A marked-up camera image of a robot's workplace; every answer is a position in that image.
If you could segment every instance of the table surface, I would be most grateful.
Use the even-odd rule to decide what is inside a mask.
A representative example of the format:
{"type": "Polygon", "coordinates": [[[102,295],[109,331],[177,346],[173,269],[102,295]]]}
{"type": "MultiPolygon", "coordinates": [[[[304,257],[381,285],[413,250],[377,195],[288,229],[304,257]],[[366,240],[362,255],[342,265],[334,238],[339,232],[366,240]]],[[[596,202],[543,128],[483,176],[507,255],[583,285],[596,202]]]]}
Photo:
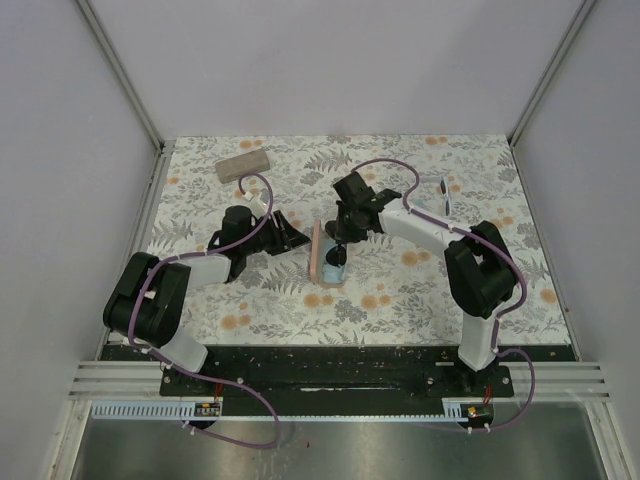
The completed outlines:
{"type": "MultiPolygon", "coordinates": [[[[563,344],[569,334],[529,207],[503,135],[359,135],[314,137],[183,137],[176,141],[148,251],[166,256],[203,250],[224,210],[241,203],[236,183],[221,185],[218,160],[267,151],[275,209],[311,236],[314,219],[335,219],[331,184],[358,163],[404,160],[421,178],[444,175],[452,219],[490,220],[500,229],[528,281],[529,297],[505,316],[503,344],[563,344]]],[[[376,191],[402,192],[412,175],[395,165],[365,167],[376,191]]],[[[247,189],[261,189],[257,179],[247,189]]],[[[442,211],[435,183],[423,182],[412,203],[442,211]]],[[[252,255],[233,283],[190,291],[182,322],[207,344],[450,344],[459,343],[461,310],[444,264],[400,238],[376,234],[349,246],[347,282],[323,289],[309,281],[310,246],[271,257],[252,255]]],[[[515,301],[520,295],[514,292],[515,301]]]]}

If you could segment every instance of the gray metal surface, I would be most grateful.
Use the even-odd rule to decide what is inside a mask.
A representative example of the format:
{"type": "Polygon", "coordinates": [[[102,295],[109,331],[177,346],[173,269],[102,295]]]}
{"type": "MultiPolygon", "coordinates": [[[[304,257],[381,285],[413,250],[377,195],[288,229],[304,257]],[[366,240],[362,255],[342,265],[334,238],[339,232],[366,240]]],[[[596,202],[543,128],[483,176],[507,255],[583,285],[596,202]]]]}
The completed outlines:
{"type": "MultiPolygon", "coordinates": [[[[515,406],[499,405],[509,417],[515,406]]],[[[256,442],[273,427],[221,423],[256,442]]],[[[534,405],[520,424],[489,435],[444,433],[415,424],[290,423],[281,447],[248,450],[175,423],[90,420],[75,480],[217,479],[604,479],[593,434],[576,406],[534,405]]]]}

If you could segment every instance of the purple cable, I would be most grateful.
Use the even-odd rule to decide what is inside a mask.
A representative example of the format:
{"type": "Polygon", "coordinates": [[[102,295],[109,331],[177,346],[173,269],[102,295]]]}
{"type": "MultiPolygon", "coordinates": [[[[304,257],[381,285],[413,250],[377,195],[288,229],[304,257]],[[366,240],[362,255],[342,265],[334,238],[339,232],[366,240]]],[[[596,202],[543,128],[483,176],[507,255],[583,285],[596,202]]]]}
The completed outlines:
{"type": "MultiPolygon", "coordinates": [[[[242,188],[242,180],[244,180],[246,177],[251,177],[251,176],[258,177],[260,180],[262,180],[264,182],[264,184],[267,187],[267,191],[269,192],[269,205],[267,206],[267,213],[264,215],[264,217],[262,217],[262,220],[260,221],[260,223],[258,223],[256,228],[254,228],[248,235],[244,236],[243,238],[241,238],[237,242],[233,242],[233,243],[231,243],[229,245],[225,245],[224,247],[214,248],[214,249],[209,250],[207,252],[190,252],[190,253],[184,253],[184,254],[181,254],[181,255],[174,255],[172,257],[167,257],[167,258],[161,260],[160,262],[158,262],[158,264],[151,269],[151,271],[149,272],[149,275],[147,276],[146,280],[142,284],[142,287],[140,288],[140,293],[138,294],[138,298],[136,298],[136,303],[133,306],[133,311],[131,312],[131,319],[129,320],[129,329],[127,331],[127,338],[129,340],[129,343],[132,346],[137,347],[137,348],[150,348],[149,345],[145,345],[144,343],[136,342],[135,341],[134,332],[135,332],[135,327],[136,327],[136,321],[138,320],[138,314],[140,313],[140,307],[142,306],[142,302],[144,301],[144,296],[147,293],[147,291],[149,290],[149,286],[151,285],[151,282],[153,281],[153,278],[156,276],[158,271],[164,265],[166,265],[167,263],[174,262],[174,261],[179,260],[179,259],[202,257],[204,255],[210,255],[210,254],[220,253],[220,252],[224,252],[226,250],[230,250],[230,249],[232,249],[234,247],[237,247],[238,245],[246,242],[250,238],[252,238],[267,223],[267,221],[269,220],[269,217],[271,216],[271,210],[273,209],[273,189],[271,188],[271,185],[269,184],[267,179],[264,178],[259,173],[247,173],[247,174],[242,175],[238,179],[238,187],[240,188],[240,191],[243,194],[244,194],[244,189],[242,188]]],[[[159,352],[157,352],[155,350],[151,350],[150,353],[155,358],[160,360],[161,362],[164,362],[164,363],[166,363],[168,365],[172,364],[172,362],[169,359],[167,359],[166,357],[164,357],[161,353],[159,353],[159,352]]],[[[256,392],[254,389],[252,389],[251,387],[247,387],[246,385],[242,385],[240,383],[233,382],[231,380],[224,380],[222,378],[207,377],[205,375],[200,375],[199,373],[190,372],[189,370],[187,370],[185,368],[182,368],[179,365],[172,365],[172,368],[175,369],[176,371],[184,374],[184,375],[187,375],[187,376],[192,377],[192,378],[196,378],[198,380],[204,380],[206,382],[212,382],[212,383],[220,383],[220,384],[223,384],[223,385],[236,387],[236,388],[239,388],[241,390],[244,390],[245,392],[250,393],[251,395],[256,397],[258,400],[260,400],[265,407],[267,407],[267,410],[269,410],[269,413],[271,413],[271,416],[273,416],[273,420],[274,420],[274,423],[275,423],[275,426],[276,426],[276,436],[275,436],[275,438],[271,442],[264,443],[264,444],[243,442],[242,440],[236,440],[234,438],[225,437],[224,435],[219,435],[217,433],[207,432],[207,431],[204,431],[202,429],[196,428],[195,430],[197,430],[199,433],[202,433],[203,435],[206,435],[208,437],[216,438],[218,440],[224,440],[225,442],[233,443],[234,445],[238,445],[240,447],[247,447],[247,448],[254,448],[254,449],[273,448],[278,444],[278,442],[280,441],[280,436],[281,436],[280,419],[278,418],[278,415],[276,414],[276,411],[271,406],[271,404],[265,398],[263,398],[262,395],[260,395],[258,392],[256,392]]]]}
{"type": "Polygon", "coordinates": [[[515,417],[513,417],[510,420],[507,420],[506,422],[504,422],[504,423],[502,423],[500,425],[496,425],[495,427],[490,427],[490,428],[485,429],[485,430],[480,430],[480,429],[476,428],[476,429],[471,430],[471,432],[469,432],[468,430],[462,429],[462,428],[440,427],[438,425],[432,425],[430,423],[422,423],[422,424],[419,424],[419,425],[421,427],[431,428],[433,430],[439,430],[441,432],[467,433],[468,434],[468,433],[498,432],[500,430],[504,430],[505,428],[511,427],[515,423],[519,422],[524,417],[524,414],[527,413],[527,411],[531,407],[531,403],[533,402],[533,396],[534,396],[534,394],[536,392],[536,372],[535,372],[535,369],[533,368],[533,362],[531,361],[531,357],[529,357],[529,355],[527,355],[527,353],[524,350],[520,349],[520,348],[508,348],[504,352],[500,352],[500,353],[496,354],[496,356],[500,357],[500,358],[503,358],[503,357],[506,357],[507,355],[509,355],[511,353],[517,353],[518,355],[521,355],[526,360],[527,364],[529,365],[529,372],[531,372],[531,388],[529,389],[529,395],[527,396],[527,400],[524,402],[524,406],[516,414],[515,417]]]}
{"type": "MultiPolygon", "coordinates": [[[[420,212],[418,210],[415,210],[413,208],[411,208],[411,205],[409,205],[409,195],[411,194],[411,192],[413,192],[416,188],[418,188],[418,185],[420,185],[420,175],[418,174],[418,171],[413,168],[411,165],[409,165],[406,162],[403,162],[401,160],[395,160],[393,158],[376,158],[373,160],[367,160],[366,162],[362,162],[359,165],[356,165],[351,171],[354,172],[356,170],[358,170],[359,168],[364,167],[365,165],[369,165],[372,163],[380,163],[380,162],[385,162],[385,163],[395,163],[396,165],[400,165],[402,167],[405,167],[406,169],[408,169],[411,173],[413,173],[413,175],[416,177],[416,180],[414,182],[414,184],[411,186],[411,188],[409,188],[409,190],[407,190],[404,195],[402,196],[402,205],[404,206],[404,208],[407,209],[407,211],[419,218],[422,218],[423,220],[426,220],[427,222],[433,223],[434,225],[437,225],[439,227],[442,228],[449,228],[449,224],[447,222],[444,222],[438,218],[432,217],[431,215],[428,215],[426,213],[420,212]]],[[[490,249],[492,252],[494,252],[496,255],[498,255],[502,260],[504,260],[507,265],[509,265],[509,268],[511,269],[511,271],[515,274],[516,278],[518,279],[518,283],[520,284],[520,300],[518,300],[516,303],[514,303],[513,305],[504,308],[502,310],[500,310],[498,313],[496,313],[496,319],[495,319],[495,323],[493,325],[493,331],[491,334],[491,348],[492,349],[496,349],[498,346],[498,333],[500,331],[500,318],[502,318],[502,316],[506,313],[509,312],[513,312],[514,310],[520,308],[525,300],[527,299],[527,281],[524,278],[524,275],[522,274],[522,272],[520,271],[520,269],[518,268],[518,266],[515,264],[515,262],[511,259],[511,257],[509,255],[507,255],[506,253],[504,253],[502,250],[500,250],[498,247],[496,247],[493,243],[485,240],[482,237],[479,237],[478,235],[476,235],[475,233],[469,232],[467,230],[464,230],[463,228],[460,227],[453,227],[451,228],[451,231],[459,234],[459,235],[463,235],[465,237],[469,237],[470,239],[472,239],[474,242],[480,243],[481,245],[484,245],[485,247],[487,247],[488,249],[490,249]]]]}
{"type": "MultiPolygon", "coordinates": [[[[153,355],[157,360],[159,360],[161,362],[164,362],[164,363],[166,363],[168,365],[171,365],[171,360],[169,360],[167,357],[163,356],[161,353],[159,353],[159,352],[157,352],[155,350],[152,350],[151,351],[151,355],[153,355]]],[[[267,407],[267,410],[269,410],[269,413],[273,417],[273,420],[274,420],[274,422],[276,424],[276,436],[269,443],[248,443],[248,442],[243,442],[242,440],[236,440],[235,438],[225,437],[224,435],[220,435],[218,433],[207,432],[206,430],[202,430],[200,428],[192,427],[192,428],[195,429],[195,431],[197,431],[198,433],[201,433],[203,435],[206,435],[207,437],[215,438],[217,440],[224,440],[225,442],[233,443],[234,445],[238,445],[240,447],[253,448],[253,449],[256,449],[256,450],[267,450],[269,448],[274,448],[274,447],[276,447],[278,445],[278,443],[280,442],[280,436],[281,436],[281,431],[282,431],[281,426],[280,426],[280,418],[278,417],[278,414],[276,413],[276,411],[273,408],[273,406],[262,395],[260,395],[260,393],[255,391],[253,388],[248,387],[246,385],[243,385],[241,383],[233,382],[231,380],[224,380],[222,378],[207,377],[206,375],[201,375],[199,373],[190,372],[189,370],[186,370],[185,368],[182,368],[180,365],[173,364],[173,365],[171,365],[171,368],[174,369],[177,372],[180,372],[180,373],[182,373],[184,375],[187,375],[189,377],[192,377],[192,378],[196,378],[198,380],[204,380],[205,382],[211,382],[211,383],[221,383],[222,385],[229,385],[231,387],[236,387],[236,388],[239,388],[241,390],[244,390],[245,392],[250,393],[251,395],[256,397],[258,400],[260,400],[265,407],[267,407]]]]}

